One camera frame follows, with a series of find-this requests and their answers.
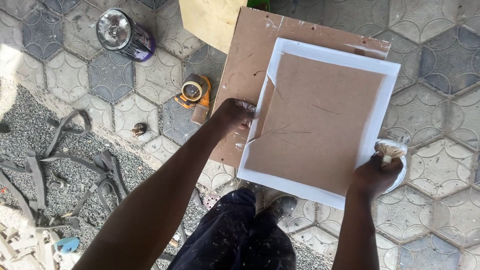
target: person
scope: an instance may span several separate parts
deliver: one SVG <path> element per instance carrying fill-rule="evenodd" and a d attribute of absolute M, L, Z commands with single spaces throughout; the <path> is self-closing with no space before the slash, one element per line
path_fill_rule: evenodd
<path fill-rule="evenodd" d="M 214 147 L 252 120 L 239 102 L 225 100 L 209 121 L 116 207 L 74 270 L 152 267 L 177 230 Z M 382 154 L 377 153 L 352 175 L 333 270 L 379 269 L 371 206 L 403 166 L 399 159 L 383 168 L 381 164 Z M 226 194 L 201 219 L 168 269 L 295 269 L 290 239 L 276 224 L 296 204 L 295 197 L 283 196 L 256 215 L 251 189 Z"/>

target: hand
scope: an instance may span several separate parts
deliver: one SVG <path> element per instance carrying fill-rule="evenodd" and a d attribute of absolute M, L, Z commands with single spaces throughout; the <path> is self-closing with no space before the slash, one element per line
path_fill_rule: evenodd
<path fill-rule="evenodd" d="M 209 122 L 223 128 L 226 136 L 228 133 L 250 127 L 255 116 L 255 106 L 243 100 L 228 98 L 218 107 Z"/>
<path fill-rule="evenodd" d="M 396 158 L 392 159 L 391 164 L 382 167 L 383 157 L 383 153 L 377 153 L 354 171 L 347 196 L 359 196 L 372 203 L 393 185 L 402 171 L 403 163 Z"/>

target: gray tile floor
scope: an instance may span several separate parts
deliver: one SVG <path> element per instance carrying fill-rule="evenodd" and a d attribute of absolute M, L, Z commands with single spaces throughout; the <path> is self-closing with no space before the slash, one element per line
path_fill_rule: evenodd
<path fill-rule="evenodd" d="M 480 270 L 480 2 L 478 0 L 271 0 L 272 12 L 390 41 L 402 64 L 382 134 L 410 147 L 408 174 L 372 210 L 383 270 Z M 95 22 L 120 6 L 157 37 L 133 63 L 102 49 Z M 199 126 L 172 98 L 190 72 L 218 91 L 226 55 L 183 29 L 178 0 L 0 0 L 0 63 L 26 87 L 86 110 L 93 125 L 151 154 L 158 167 Z M 148 123 L 136 139 L 129 130 Z M 199 184 L 223 194 L 234 169 L 209 161 Z M 263 204 L 278 195 L 264 194 Z M 300 200 L 280 227 L 333 259 L 341 210 Z"/>

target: forearm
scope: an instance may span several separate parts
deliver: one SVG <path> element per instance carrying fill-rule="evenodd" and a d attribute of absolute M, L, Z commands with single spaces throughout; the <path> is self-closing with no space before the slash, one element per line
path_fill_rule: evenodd
<path fill-rule="evenodd" d="M 349 190 L 332 270 L 379 269 L 371 200 Z"/>
<path fill-rule="evenodd" d="M 223 132 L 207 122 L 113 211 L 75 269 L 150 269 L 175 233 Z"/>

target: mdf board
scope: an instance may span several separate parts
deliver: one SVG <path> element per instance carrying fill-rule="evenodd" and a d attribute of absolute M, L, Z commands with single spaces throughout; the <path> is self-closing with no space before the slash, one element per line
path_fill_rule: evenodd
<path fill-rule="evenodd" d="M 353 171 L 374 153 L 399 69 L 278 38 L 238 177 L 342 209 Z"/>
<path fill-rule="evenodd" d="M 180 0 L 183 28 L 228 53 L 240 7 L 247 0 Z"/>
<path fill-rule="evenodd" d="M 390 43 L 304 21 L 242 7 L 213 112 L 227 98 L 257 105 L 265 72 L 278 37 L 384 60 Z M 220 141 L 210 159 L 238 168 L 249 130 Z"/>

